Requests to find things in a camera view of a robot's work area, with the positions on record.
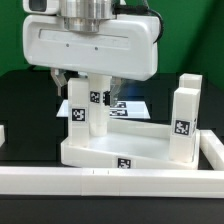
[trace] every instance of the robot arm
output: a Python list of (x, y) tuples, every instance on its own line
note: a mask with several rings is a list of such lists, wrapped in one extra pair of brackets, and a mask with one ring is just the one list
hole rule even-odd
[[(32, 10), (32, 2), (24, 0), (24, 9), (45, 15), (24, 22), (24, 54), (30, 64), (134, 80), (155, 74), (158, 18), (113, 15), (112, 0), (48, 0), (45, 12)], [(50, 11), (58, 16), (47, 16)]]

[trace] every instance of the white tray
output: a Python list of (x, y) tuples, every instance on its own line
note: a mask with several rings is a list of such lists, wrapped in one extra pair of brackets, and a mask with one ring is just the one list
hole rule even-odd
[(83, 168), (197, 169), (200, 131), (191, 163), (169, 160), (169, 137), (168, 125), (111, 119), (108, 135), (91, 137), (88, 148), (69, 145), (69, 138), (62, 142), (62, 163)]

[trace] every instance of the white upright block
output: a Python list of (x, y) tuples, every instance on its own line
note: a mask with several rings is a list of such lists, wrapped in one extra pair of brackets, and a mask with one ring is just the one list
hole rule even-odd
[(211, 130), (201, 131), (200, 148), (214, 170), (224, 170), (224, 145)]
[(179, 80), (179, 87), (201, 90), (202, 75), (183, 74)]
[(174, 93), (169, 158), (193, 160), (200, 90), (179, 88)]
[(87, 147), (89, 144), (89, 82), (70, 79), (68, 82), (69, 144)]
[(89, 124), (93, 136), (105, 136), (110, 115), (110, 105), (105, 105), (110, 91), (110, 76), (88, 73), (90, 105)]
[(0, 125), (0, 147), (5, 142), (4, 126)]

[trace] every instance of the qr-like marker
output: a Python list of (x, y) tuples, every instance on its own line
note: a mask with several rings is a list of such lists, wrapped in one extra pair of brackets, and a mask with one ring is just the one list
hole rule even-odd
[(111, 110), (110, 116), (111, 117), (127, 117), (128, 111), (127, 110)]
[(190, 125), (191, 125), (191, 123), (188, 121), (176, 120), (174, 133), (189, 136), (190, 135)]
[(116, 108), (127, 108), (126, 102), (118, 102)]
[(99, 92), (90, 92), (90, 102), (100, 103), (100, 93)]
[(131, 160), (118, 158), (118, 168), (131, 169)]
[(86, 121), (85, 109), (72, 109), (72, 121)]

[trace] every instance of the white pillar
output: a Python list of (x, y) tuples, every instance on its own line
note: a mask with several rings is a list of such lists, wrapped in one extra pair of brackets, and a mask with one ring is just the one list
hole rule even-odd
[(110, 91), (110, 76), (90, 74), (89, 77), (89, 122), (93, 136), (105, 136), (109, 121), (110, 106), (105, 105), (105, 95)]
[(89, 82), (88, 79), (70, 79), (68, 82), (69, 144), (89, 145)]

